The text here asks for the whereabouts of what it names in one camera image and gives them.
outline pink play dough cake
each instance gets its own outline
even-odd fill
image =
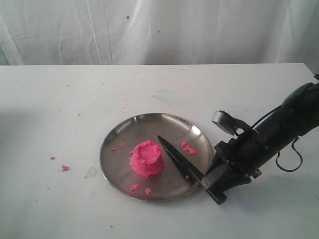
[[[130,166],[145,177],[159,174],[164,168],[160,147],[150,140],[138,144],[133,150]]]

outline stainless steel plate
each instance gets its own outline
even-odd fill
[[[154,113],[127,119],[117,125],[106,136],[100,152],[102,172],[109,183],[119,192],[142,201],[167,201],[193,192],[199,185],[183,178],[178,169],[161,146],[157,135],[174,145],[202,173],[211,164],[213,153],[206,136],[191,122],[177,116]],[[159,175],[148,178],[136,174],[131,167],[130,151],[146,140],[161,147],[165,167]],[[183,152],[181,143],[186,141],[196,151],[196,155]],[[133,184],[141,184],[139,190],[131,192]],[[151,188],[147,195],[145,188]]]

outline knife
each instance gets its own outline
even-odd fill
[[[189,162],[173,145],[171,145],[167,140],[158,135],[159,142],[169,154],[173,160],[175,166],[179,171],[187,170],[192,177],[194,177],[199,184],[204,188],[208,195],[218,204],[222,204],[226,201],[227,197],[224,194],[218,193],[218,191],[213,190],[213,187],[205,188],[202,185],[202,179],[204,174],[199,171],[191,162]]]

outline white cloth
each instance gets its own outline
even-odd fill
[[[0,64],[304,62],[316,71],[318,22],[319,0],[0,0]]]

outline table surface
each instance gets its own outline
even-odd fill
[[[139,202],[99,166],[106,134],[129,117],[178,115],[214,146],[230,139],[211,122],[214,111],[252,124],[306,82],[315,79],[304,64],[0,67],[0,238],[318,238],[318,129],[296,144],[298,171],[272,159],[222,206],[202,188]],[[281,162],[298,164],[290,147]],[[98,173],[85,179],[91,167]]]

